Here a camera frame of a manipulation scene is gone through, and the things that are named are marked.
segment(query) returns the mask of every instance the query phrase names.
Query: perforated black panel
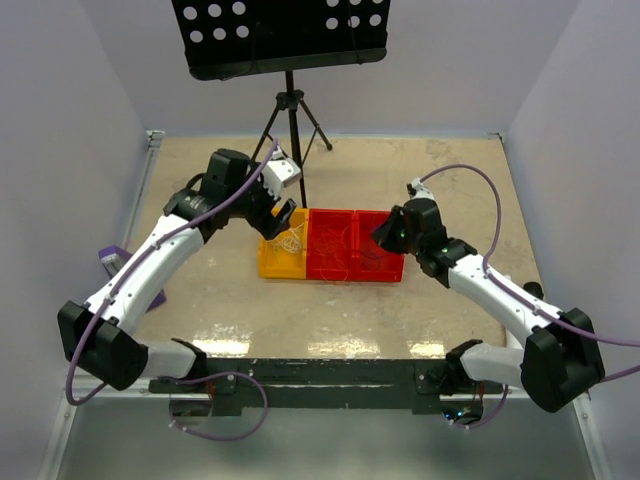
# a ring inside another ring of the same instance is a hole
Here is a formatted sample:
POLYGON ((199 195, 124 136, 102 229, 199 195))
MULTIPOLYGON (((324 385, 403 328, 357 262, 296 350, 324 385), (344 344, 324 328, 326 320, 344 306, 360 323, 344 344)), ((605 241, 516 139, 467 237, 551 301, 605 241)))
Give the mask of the perforated black panel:
POLYGON ((348 2, 172 0, 200 80, 381 60, 390 0, 348 2))

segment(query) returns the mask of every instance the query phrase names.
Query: red tray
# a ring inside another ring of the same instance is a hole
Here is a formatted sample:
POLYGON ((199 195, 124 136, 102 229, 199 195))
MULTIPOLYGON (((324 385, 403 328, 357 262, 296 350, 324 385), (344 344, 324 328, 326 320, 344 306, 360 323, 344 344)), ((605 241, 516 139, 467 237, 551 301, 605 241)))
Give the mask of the red tray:
POLYGON ((309 211, 307 279, 399 282, 404 256, 385 252, 371 239, 389 212, 309 211))
POLYGON ((307 279, 353 280, 355 230, 352 210, 309 211, 307 279))
POLYGON ((404 255, 385 252, 371 239, 373 231, 384 223, 389 212, 356 210, 355 251, 358 261, 353 272, 357 282, 399 282, 402 280, 404 255))

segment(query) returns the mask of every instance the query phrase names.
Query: gray wall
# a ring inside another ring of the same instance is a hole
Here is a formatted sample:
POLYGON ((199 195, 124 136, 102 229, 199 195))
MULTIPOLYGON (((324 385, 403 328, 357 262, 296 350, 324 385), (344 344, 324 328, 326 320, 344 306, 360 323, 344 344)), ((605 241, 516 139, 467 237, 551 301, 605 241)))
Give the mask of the gray wall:
POLYGON ((56 325, 104 280, 144 130, 76 0, 0 2, 0 478, 35 478, 61 398, 56 325))
MULTIPOLYGON (((640 3, 583 0, 507 135, 549 297, 640 339, 640 3)), ((609 373, 640 352, 603 346, 609 373)), ((591 392, 616 479, 638 478, 640 375, 591 392)))
MULTIPOLYGON (((282 75, 198 82, 187 71, 170 0, 82 2, 147 127, 181 134, 262 130, 282 75)), ((331 132, 502 131, 577 3, 392 0, 386 59, 301 71, 298 85, 331 132)))

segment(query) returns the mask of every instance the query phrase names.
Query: purple object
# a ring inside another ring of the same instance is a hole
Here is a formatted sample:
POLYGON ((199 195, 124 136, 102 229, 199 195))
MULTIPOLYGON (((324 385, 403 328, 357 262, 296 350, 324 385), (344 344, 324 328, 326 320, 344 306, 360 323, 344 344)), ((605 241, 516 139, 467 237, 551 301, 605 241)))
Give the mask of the purple object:
MULTIPOLYGON (((103 248, 98 252, 98 255, 100 256, 102 266, 105 268, 105 270, 109 274, 109 277, 111 278, 115 277, 116 274, 120 270, 122 270, 122 268, 124 268, 125 264, 133 256, 133 254, 115 245, 103 248)), ((151 305, 149 305, 147 312, 159 307, 166 301, 167 296, 165 295, 164 290, 160 290, 160 293, 158 293, 156 298, 153 299, 153 302, 151 302, 151 305)))

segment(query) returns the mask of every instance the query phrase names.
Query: tripod leg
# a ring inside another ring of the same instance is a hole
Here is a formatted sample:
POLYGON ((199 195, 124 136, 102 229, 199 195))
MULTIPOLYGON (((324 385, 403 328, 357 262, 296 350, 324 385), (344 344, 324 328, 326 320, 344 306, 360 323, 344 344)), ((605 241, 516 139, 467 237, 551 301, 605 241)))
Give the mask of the tripod leg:
POLYGON ((269 117, 269 121, 267 122, 267 126, 264 127, 264 132, 262 132, 262 136, 260 137, 260 141, 258 142, 258 146, 254 150, 253 155, 251 155, 251 161, 252 162, 255 162, 256 158, 258 157, 258 153, 260 153, 260 149, 262 148, 262 145, 264 145, 265 139, 268 137, 269 139, 273 140, 273 138, 271 137, 269 132, 271 131, 271 127, 273 126, 273 122, 276 121, 276 117, 278 116, 278 112, 279 111, 280 111, 280 107, 276 104, 276 108, 273 109, 273 113, 271 114, 271 117, 269 117))
POLYGON ((307 106, 307 102, 305 102, 303 98, 300 99, 300 105, 302 106, 302 109, 304 110, 304 113, 306 113, 307 117, 309 117, 309 120, 311 120, 311 124, 313 125, 313 127, 320 134, 320 137, 322 138, 322 141, 324 142, 325 146, 327 147, 327 150, 333 150, 333 145, 331 145, 331 142, 329 141, 327 136, 322 131, 322 128, 320 128, 320 124, 318 124, 318 121, 316 120, 316 117, 313 116, 313 114, 311 113, 311 110, 309 110, 309 107, 307 106))
MULTIPOLYGON (((298 131, 298 117, 294 109, 289 110, 289 130, 291 132, 291 155, 293 161, 302 170, 302 152, 300 151, 300 132, 298 131)), ((307 190, 304 186, 304 170, 300 177, 300 198, 302 199, 302 208, 307 208, 307 190)))

